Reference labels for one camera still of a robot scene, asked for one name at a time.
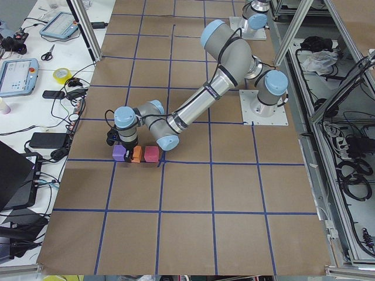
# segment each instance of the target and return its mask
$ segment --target orange block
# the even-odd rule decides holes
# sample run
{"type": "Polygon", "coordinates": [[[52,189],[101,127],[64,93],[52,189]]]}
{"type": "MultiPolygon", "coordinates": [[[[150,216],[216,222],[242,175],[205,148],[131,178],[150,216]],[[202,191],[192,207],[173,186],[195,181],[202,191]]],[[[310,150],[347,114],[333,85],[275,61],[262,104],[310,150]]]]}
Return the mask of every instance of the orange block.
{"type": "Polygon", "coordinates": [[[142,160],[142,146],[137,145],[134,147],[133,159],[131,163],[140,163],[142,160]]]}

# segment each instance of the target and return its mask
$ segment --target white mounting plate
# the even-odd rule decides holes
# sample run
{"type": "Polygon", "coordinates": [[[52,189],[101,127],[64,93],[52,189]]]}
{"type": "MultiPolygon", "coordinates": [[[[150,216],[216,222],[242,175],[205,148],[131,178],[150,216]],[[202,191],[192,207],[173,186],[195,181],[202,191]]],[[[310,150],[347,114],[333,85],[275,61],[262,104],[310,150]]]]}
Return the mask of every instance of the white mounting plate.
{"type": "MultiPolygon", "coordinates": [[[[236,30],[238,28],[238,24],[240,23],[241,17],[239,16],[230,16],[229,17],[229,24],[230,28],[236,30]]],[[[255,33],[248,34],[242,33],[242,38],[245,40],[266,40],[267,35],[265,34],[264,28],[258,29],[255,33]]]]}
{"type": "Polygon", "coordinates": [[[250,102],[256,98],[258,91],[240,90],[242,119],[244,125],[268,125],[268,126],[288,126],[288,119],[284,107],[278,107],[275,114],[264,118],[253,113],[250,109],[250,102]]]}

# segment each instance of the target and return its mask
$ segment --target colored block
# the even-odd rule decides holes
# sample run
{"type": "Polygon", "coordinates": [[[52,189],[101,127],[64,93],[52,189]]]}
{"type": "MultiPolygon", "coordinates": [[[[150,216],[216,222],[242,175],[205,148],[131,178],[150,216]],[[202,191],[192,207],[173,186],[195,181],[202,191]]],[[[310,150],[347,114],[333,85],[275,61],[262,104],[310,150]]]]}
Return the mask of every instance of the colored block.
{"type": "Polygon", "coordinates": [[[124,148],[122,145],[115,145],[113,147],[112,157],[116,161],[124,162],[124,155],[126,152],[127,152],[126,148],[124,148]]]}
{"type": "Polygon", "coordinates": [[[146,146],[145,149],[146,162],[159,162],[159,148],[157,146],[146,146]]]}
{"type": "Polygon", "coordinates": [[[142,159],[142,146],[137,145],[134,147],[132,163],[140,163],[142,159]]]}

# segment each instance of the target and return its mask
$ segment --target grid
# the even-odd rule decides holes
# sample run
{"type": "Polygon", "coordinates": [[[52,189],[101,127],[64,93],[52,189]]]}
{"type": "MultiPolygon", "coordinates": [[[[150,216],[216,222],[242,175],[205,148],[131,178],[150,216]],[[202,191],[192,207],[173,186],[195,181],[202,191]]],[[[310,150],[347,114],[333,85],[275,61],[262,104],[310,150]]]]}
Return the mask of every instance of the grid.
{"type": "MultiPolygon", "coordinates": [[[[240,15],[242,6],[242,1],[214,0],[116,2],[104,60],[94,73],[88,110],[39,256],[48,273],[324,273],[329,258],[292,122],[287,128],[243,126],[237,90],[230,90],[181,134],[175,150],[161,154],[158,164],[116,162],[105,144],[108,127],[100,115],[106,109],[120,101],[134,107],[161,97],[170,112],[209,79],[216,62],[196,45],[199,33],[223,14],[240,15]],[[149,13],[155,7],[157,14],[149,13]],[[168,16],[161,15],[167,11],[168,16]],[[162,21],[159,30],[144,32],[152,19],[162,21]],[[169,53],[151,44],[147,48],[154,52],[145,52],[146,37],[168,46],[169,53]],[[285,190],[280,193],[279,187],[285,190]],[[187,225],[193,231],[188,233],[187,225]],[[81,252],[88,248],[82,261],[81,252]],[[178,259],[180,253],[185,259],[178,259]]],[[[271,41],[250,43],[252,48],[265,44],[267,49],[271,41]]],[[[263,58],[272,63],[273,53],[263,58]]],[[[140,128],[138,136],[140,145],[156,145],[146,129],[140,128]]]]}

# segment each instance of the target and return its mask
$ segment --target white table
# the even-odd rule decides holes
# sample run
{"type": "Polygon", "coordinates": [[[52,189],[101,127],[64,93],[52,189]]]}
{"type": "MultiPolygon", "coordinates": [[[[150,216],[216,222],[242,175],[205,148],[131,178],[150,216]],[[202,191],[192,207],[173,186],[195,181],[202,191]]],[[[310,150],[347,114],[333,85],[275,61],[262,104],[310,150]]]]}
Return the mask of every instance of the white table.
{"type": "MultiPolygon", "coordinates": [[[[115,0],[94,0],[92,7],[87,10],[87,14],[92,22],[104,21],[108,22],[112,13],[115,0]]],[[[28,17],[30,18],[39,18],[46,13],[39,9],[49,10],[46,0],[38,0],[34,8],[31,10],[28,17]]],[[[59,7],[58,11],[69,12],[68,7],[59,7]]],[[[38,23],[35,20],[27,19],[22,27],[38,23]]],[[[36,58],[38,59],[40,70],[38,72],[38,79],[36,82],[36,87],[28,96],[20,97],[7,97],[4,98],[5,102],[11,107],[11,113],[7,115],[0,115],[0,132],[12,132],[17,131],[23,128],[27,128],[31,125],[40,125],[40,126],[54,126],[60,122],[59,119],[54,118],[50,114],[53,100],[46,100],[42,98],[44,90],[59,90],[62,85],[58,84],[57,81],[53,78],[53,71],[57,68],[67,67],[74,74],[77,70],[93,63],[91,57],[87,51],[86,45],[82,36],[79,38],[73,39],[68,42],[54,42],[50,43],[40,37],[39,30],[42,28],[42,25],[36,27],[28,28],[26,31],[29,33],[29,37],[26,40],[26,45],[28,47],[28,52],[21,56],[18,54],[13,54],[10,58],[6,60],[0,60],[0,66],[4,61],[13,60],[13,59],[26,59],[26,58],[36,58]],[[41,61],[40,57],[42,54],[46,53],[52,46],[55,44],[53,50],[53,59],[51,61],[41,61]]],[[[105,29],[95,30],[97,40],[100,46],[103,43],[105,36],[105,29]]],[[[77,76],[85,79],[90,82],[94,71],[94,66],[91,66],[84,71],[82,71],[77,76]]],[[[73,112],[73,107],[70,105],[68,100],[64,100],[63,104],[66,108],[73,112]]],[[[59,101],[55,102],[54,105],[54,114],[60,117],[65,117],[67,112],[59,104],[59,101]]],[[[34,132],[66,132],[65,128],[66,123],[61,123],[55,128],[35,128],[33,130],[16,133],[9,136],[0,136],[0,141],[4,142],[12,149],[19,153],[23,153],[23,145],[28,141],[34,132]]],[[[49,158],[49,155],[53,149],[37,149],[33,150],[41,154],[45,158],[49,158]]],[[[64,160],[61,160],[59,163],[48,163],[42,165],[42,171],[48,174],[51,174],[57,177],[63,168],[64,160]]],[[[47,206],[50,200],[50,188],[48,186],[38,189],[35,205],[30,209],[36,213],[50,213],[52,211],[54,201],[56,198],[58,190],[52,188],[52,200],[49,209],[47,206]]],[[[46,227],[42,230],[41,234],[46,231],[46,227]]],[[[37,247],[33,250],[27,251],[23,257],[15,258],[12,261],[3,263],[0,267],[11,267],[11,266],[22,266],[22,265],[35,265],[36,260],[40,251],[40,247],[37,247]]]]}

